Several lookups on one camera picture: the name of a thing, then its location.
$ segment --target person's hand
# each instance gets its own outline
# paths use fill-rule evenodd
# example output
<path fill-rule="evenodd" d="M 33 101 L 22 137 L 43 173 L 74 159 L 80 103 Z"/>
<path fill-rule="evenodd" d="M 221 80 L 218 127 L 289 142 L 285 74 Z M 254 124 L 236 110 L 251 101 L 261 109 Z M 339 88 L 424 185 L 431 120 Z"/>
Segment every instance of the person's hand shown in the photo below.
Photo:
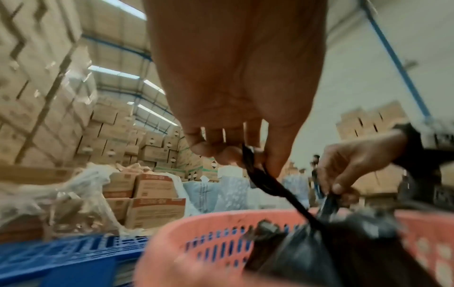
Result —
<path fill-rule="evenodd" d="M 239 145 L 259 147 L 266 120 L 265 167 L 277 177 L 317 90 L 326 0 L 144 4 L 153 61 L 191 150 L 241 163 Z"/>
<path fill-rule="evenodd" d="M 348 194 L 363 175 L 387 167 L 405 150 L 407 137 L 392 130 L 371 139 L 328 146 L 317 167 L 317 178 L 324 193 Z"/>

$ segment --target black plastic bag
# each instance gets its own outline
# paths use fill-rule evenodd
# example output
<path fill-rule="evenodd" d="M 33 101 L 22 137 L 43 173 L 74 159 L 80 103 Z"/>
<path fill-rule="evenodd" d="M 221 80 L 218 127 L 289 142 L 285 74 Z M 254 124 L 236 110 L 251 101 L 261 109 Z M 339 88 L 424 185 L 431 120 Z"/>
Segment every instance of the black plastic bag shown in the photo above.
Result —
<path fill-rule="evenodd" d="M 254 167 L 246 146 L 243 160 L 258 188 L 286 198 L 308 222 L 287 236 L 267 222 L 248 231 L 245 239 L 253 239 L 254 248 L 246 271 L 315 286 L 439 286 L 403 248 L 391 215 L 369 211 L 333 217 L 339 208 L 330 194 L 315 217 L 266 170 Z"/>

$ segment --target ceiling light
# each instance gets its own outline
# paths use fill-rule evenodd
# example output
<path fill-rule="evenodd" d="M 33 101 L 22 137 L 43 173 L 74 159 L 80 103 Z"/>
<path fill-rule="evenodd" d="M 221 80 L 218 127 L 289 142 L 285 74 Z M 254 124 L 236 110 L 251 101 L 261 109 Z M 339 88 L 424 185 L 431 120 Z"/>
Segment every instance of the ceiling light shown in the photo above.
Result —
<path fill-rule="evenodd" d="M 103 67 L 93 66 L 93 65 L 91 65 L 88 69 L 92 70 L 92 71 L 104 73 L 104 74 L 109 74 L 109 75 L 114 75 L 114 76 L 119 76 L 119 77 L 124 77 L 124 78 L 131 78 L 134 80 L 140 79 L 140 77 L 136 76 L 136 75 L 123 73 L 123 72 L 119 72 L 119 71 L 115 71 L 115 70 L 111 70 L 111 69 L 107 69 L 107 68 L 103 68 Z"/>
<path fill-rule="evenodd" d="M 143 80 L 143 82 L 145 84 L 149 85 L 150 87 L 152 87 L 153 89 L 155 89 L 156 91 L 161 92 L 161 93 L 163 93 L 165 95 L 163 89 L 161 89 L 160 87 L 156 86 L 155 84 L 153 84 L 152 82 L 148 81 L 147 79 Z"/>
<path fill-rule="evenodd" d="M 135 9 L 132 6 L 129 6 L 129 5 L 121 2 L 120 0 L 103 0 L 103 1 L 125 11 L 126 13 L 136 16 L 137 18 L 140 18 L 142 20 L 147 20 L 147 16 L 145 15 L 145 13 L 143 13 L 140 10 Z"/>
<path fill-rule="evenodd" d="M 142 110 L 145 110 L 145 111 L 149 112 L 150 114 L 155 115 L 156 117 L 158 117 L 158 118 L 160 118 L 160 119 L 163 119 L 164 121 L 166 121 L 166 122 L 168 122 L 168 123 L 171 123 L 171 124 L 174 125 L 174 126 L 178 126 L 178 125 L 177 125 L 176 123 L 174 123 L 173 121 L 166 119 L 166 118 L 163 117 L 162 115 L 160 115 L 160 114 L 158 114 L 158 113 L 155 113 L 154 111 L 148 109 L 148 108 L 145 107 L 145 106 L 142 106 L 141 104 L 138 105 L 137 107 L 141 108 Z"/>

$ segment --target warehouse ceiling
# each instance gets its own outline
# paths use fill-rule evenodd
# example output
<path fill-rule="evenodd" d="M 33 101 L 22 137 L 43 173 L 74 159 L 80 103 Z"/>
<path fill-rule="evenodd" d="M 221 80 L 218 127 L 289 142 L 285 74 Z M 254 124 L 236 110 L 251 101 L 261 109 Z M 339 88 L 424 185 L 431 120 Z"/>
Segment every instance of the warehouse ceiling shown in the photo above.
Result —
<path fill-rule="evenodd" d="M 169 122 L 179 124 L 168 107 L 151 61 L 142 0 L 75 2 L 84 33 L 83 43 L 88 47 L 93 69 L 98 70 L 94 74 L 99 93 L 127 102 L 135 99 L 134 113 L 138 120 L 159 127 L 162 132 L 172 125 Z M 356 0 L 329 0 L 327 31 L 341 25 L 357 8 Z"/>

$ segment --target pink plastic basket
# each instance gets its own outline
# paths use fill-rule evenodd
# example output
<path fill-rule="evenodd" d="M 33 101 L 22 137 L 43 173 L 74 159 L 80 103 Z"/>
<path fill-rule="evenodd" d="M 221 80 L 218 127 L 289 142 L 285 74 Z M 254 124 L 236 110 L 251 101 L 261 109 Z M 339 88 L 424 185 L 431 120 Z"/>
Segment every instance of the pink plastic basket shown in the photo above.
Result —
<path fill-rule="evenodd" d="M 454 216 L 399 211 L 403 244 L 444 287 L 453 287 Z M 292 231 L 304 224 L 292 210 L 212 213 L 164 226 L 148 243 L 135 273 L 137 287 L 272 287 L 288 283 L 241 276 L 253 243 L 240 239 L 263 219 Z"/>

